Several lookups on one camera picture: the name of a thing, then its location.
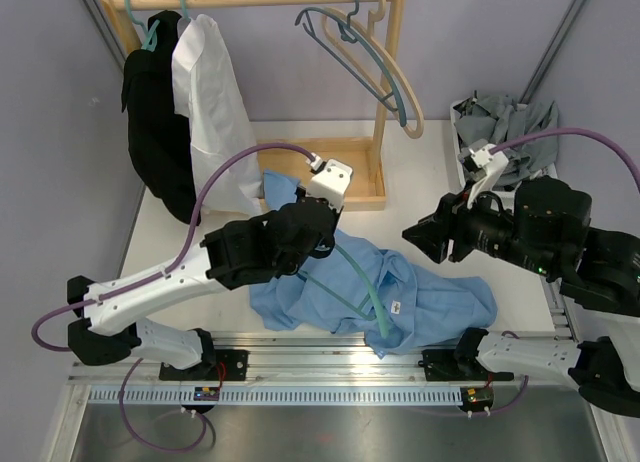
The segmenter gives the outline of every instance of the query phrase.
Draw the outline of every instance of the white basket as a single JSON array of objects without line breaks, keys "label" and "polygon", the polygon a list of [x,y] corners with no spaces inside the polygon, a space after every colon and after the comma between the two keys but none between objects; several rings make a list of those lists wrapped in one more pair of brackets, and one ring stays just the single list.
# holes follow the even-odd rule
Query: white basket
[{"label": "white basket", "polygon": [[[455,126],[455,123],[458,120],[460,120],[460,117],[462,115],[460,114],[460,112],[454,109],[454,107],[457,106],[458,104],[461,104],[462,102],[464,102],[464,100],[458,100],[453,104],[451,104],[451,107],[449,108],[449,113],[451,116],[450,117],[451,118],[451,138],[453,140],[453,153],[455,154],[456,161],[458,162],[456,164],[456,170],[458,171],[458,181],[460,182],[459,190],[462,190],[464,188],[467,181],[464,178],[464,169],[462,168],[462,164],[458,160],[458,156],[460,155],[460,142],[458,141],[458,131],[456,130],[456,126]],[[518,110],[526,109],[526,108],[527,108],[526,104],[518,104]],[[543,175],[548,175],[550,177],[553,177],[554,179],[557,179],[558,173],[556,172],[556,166],[554,164],[551,164],[548,167],[545,167],[544,169],[542,169],[538,177],[542,177]],[[500,197],[500,199],[502,199],[502,201],[505,203],[506,206],[513,207],[513,200],[515,199],[515,195],[516,195],[515,190],[511,192],[495,190],[494,192]]]}]

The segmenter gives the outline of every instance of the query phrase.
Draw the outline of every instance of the gray wall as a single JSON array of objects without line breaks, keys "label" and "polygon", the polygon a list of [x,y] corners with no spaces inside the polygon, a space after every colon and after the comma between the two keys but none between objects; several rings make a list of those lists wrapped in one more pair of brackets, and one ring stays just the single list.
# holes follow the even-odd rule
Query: gray wall
[{"label": "gray wall", "polygon": [[[139,182],[119,70],[79,0],[0,0],[0,447],[37,460],[70,358],[29,336],[67,278],[116,274]],[[48,340],[64,343],[65,324]]]},{"label": "gray wall", "polygon": [[[640,164],[640,0],[591,0],[539,94],[555,98],[562,125],[597,130]],[[625,166],[608,149],[586,139],[565,137],[558,172],[593,196],[593,224],[640,236],[640,200]],[[603,335],[581,311],[585,335]],[[629,419],[640,453],[640,420]]]},{"label": "gray wall", "polygon": [[[449,104],[474,89],[520,95],[569,1],[407,0],[398,59],[425,118],[448,117]],[[220,25],[249,117],[372,119],[375,100],[294,27],[300,9],[206,11]]]}]

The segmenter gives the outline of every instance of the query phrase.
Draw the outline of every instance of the robotic hand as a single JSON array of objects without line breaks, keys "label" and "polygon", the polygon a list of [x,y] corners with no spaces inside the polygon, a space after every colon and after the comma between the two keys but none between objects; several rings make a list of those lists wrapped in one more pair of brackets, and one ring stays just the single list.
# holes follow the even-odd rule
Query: robotic hand
[{"label": "robotic hand", "polygon": [[478,189],[490,189],[506,167],[491,147],[465,160],[476,183],[442,197],[403,238],[438,264],[452,240],[451,262],[480,250],[548,282],[562,279],[560,293],[603,319],[610,338],[539,342],[469,329],[455,350],[458,366],[553,380],[603,410],[640,417],[640,239],[590,227],[591,197],[550,177],[523,182],[513,212],[505,210],[496,194]]},{"label": "robotic hand", "polygon": [[[75,311],[79,319],[68,326],[69,348],[86,365],[135,356],[189,371],[192,377],[208,373],[216,365],[208,332],[180,331],[144,317],[194,297],[293,275],[308,257],[327,257],[335,246],[353,170],[319,158],[312,169],[315,175],[306,190],[298,188],[295,203],[206,234],[171,273],[168,261],[111,282],[95,283],[82,276],[69,280],[70,304],[98,301]],[[154,274],[162,276],[144,282]]]}]

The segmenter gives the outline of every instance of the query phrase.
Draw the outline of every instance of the crumpled blue garment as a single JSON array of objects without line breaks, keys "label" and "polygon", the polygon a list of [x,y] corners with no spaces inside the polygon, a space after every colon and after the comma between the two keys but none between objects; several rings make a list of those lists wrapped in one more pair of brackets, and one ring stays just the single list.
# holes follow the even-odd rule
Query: crumpled blue garment
[{"label": "crumpled blue garment", "polygon": [[[298,182],[265,170],[267,205],[278,209],[295,202]],[[267,329],[292,330],[306,322],[334,334],[364,332],[367,345],[383,357],[455,339],[468,327],[495,321],[495,299],[479,277],[444,279],[394,250],[380,250],[341,231],[336,231],[336,243],[378,290],[389,336],[382,338],[365,284],[337,250],[326,259],[309,258],[295,276],[250,287],[251,307]]]}]

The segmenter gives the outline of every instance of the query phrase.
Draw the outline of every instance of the gray clothes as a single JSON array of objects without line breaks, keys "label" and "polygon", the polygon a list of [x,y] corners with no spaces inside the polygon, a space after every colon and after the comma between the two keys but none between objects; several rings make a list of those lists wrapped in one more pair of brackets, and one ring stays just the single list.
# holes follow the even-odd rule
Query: gray clothes
[{"label": "gray clothes", "polygon": [[[480,96],[467,99],[456,107],[461,117],[455,124],[460,147],[468,147],[480,139],[498,145],[521,135],[558,127],[558,106],[555,102],[536,102],[518,109],[513,97]],[[496,184],[497,189],[511,188],[538,170],[554,163],[558,156],[558,138],[546,137],[505,150],[509,165]]]}]

